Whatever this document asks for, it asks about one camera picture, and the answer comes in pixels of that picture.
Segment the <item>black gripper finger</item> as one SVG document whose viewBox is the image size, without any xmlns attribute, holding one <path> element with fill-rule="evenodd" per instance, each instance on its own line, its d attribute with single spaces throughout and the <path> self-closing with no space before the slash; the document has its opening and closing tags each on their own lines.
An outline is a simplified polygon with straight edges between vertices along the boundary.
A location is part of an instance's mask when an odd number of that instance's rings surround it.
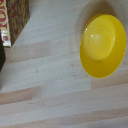
<svg viewBox="0 0 128 128">
<path fill-rule="evenodd" d="M 5 57 L 4 47 L 3 47 L 3 44 L 0 43 L 0 71 L 4 65 L 5 60 L 6 60 L 6 57 Z"/>
</svg>

